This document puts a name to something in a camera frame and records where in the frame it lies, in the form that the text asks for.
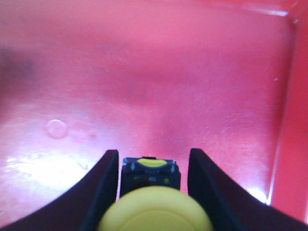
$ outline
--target pink plastic container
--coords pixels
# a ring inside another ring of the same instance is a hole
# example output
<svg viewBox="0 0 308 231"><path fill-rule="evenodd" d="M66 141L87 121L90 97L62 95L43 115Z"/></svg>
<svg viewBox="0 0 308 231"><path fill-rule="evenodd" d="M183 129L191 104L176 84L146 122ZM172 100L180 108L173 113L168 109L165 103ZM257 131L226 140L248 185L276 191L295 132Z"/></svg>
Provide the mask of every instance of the pink plastic container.
<svg viewBox="0 0 308 231"><path fill-rule="evenodd" d="M308 2L1 1L0 227L79 181L107 149L202 148L307 222Z"/></svg>

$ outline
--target black component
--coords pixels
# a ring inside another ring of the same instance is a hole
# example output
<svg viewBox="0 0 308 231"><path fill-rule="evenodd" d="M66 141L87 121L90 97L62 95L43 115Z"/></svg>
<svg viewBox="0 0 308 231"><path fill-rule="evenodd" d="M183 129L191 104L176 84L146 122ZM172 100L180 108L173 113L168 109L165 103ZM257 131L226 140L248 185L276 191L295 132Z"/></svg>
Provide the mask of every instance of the black component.
<svg viewBox="0 0 308 231"><path fill-rule="evenodd" d="M155 157L142 157L156 160ZM179 167L175 160L165 160L160 167L149 167L138 162L140 158L127 157L123 159L120 196L146 186L167 186L180 189Z"/></svg>
<svg viewBox="0 0 308 231"><path fill-rule="evenodd" d="M102 215L116 201L117 183L118 152L108 150L80 182L58 199L0 230L76 231L84 221L81 231L95 231Z"/></svg>
<svg viewBox="0 0 308 231"><path fill-rule="evenodd" d="M191 149L188 192L216 231L308 231L304 223L251 196L201 149Z"/></svg>

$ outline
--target yellow button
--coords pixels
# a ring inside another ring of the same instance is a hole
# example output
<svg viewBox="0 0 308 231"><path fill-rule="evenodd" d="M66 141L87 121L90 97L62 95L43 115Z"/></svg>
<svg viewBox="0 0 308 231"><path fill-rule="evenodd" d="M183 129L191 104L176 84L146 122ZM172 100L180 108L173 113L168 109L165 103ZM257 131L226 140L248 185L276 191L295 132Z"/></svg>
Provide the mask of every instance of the yellow button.
<svg viewBox="0 0 308 231"><path fill-rule="evenodd" d="M114 203L97 231L214 231L202 207L165 186L133 190Z"/></svg>
<svg viewBox="0 0 308 231"><path fill-rule="evenodd" d="M145 159L145 158L141 158L137 160L137 162L147 167L161 167L167 164L166 160L152 160L152 159Z"/></svg>

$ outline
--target red plastic surface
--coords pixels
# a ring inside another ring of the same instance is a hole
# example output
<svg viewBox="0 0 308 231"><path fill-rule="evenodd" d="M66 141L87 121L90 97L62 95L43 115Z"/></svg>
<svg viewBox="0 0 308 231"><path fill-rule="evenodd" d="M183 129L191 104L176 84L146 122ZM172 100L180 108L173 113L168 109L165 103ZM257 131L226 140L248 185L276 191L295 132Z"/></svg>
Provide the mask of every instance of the red plastic surface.
<svg viewBox="0 0 308 231"><path fill-rule="evenodd" d="M306 219L306 1L1 1L0 227L107 149L202 148L263 202Z"/></svg>

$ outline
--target circular mark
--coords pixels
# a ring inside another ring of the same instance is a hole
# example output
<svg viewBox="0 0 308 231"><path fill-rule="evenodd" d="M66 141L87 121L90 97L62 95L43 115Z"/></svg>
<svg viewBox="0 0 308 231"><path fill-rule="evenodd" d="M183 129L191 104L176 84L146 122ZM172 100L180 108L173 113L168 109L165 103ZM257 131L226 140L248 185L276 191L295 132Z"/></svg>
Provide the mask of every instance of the circular mark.
<svg viewBox="0 0 308 231"><path fill-rule="evenodd" d="M62 139L67 135L67 124L60 119L53 119L46 125L47 135L54 139Z"/></svg>

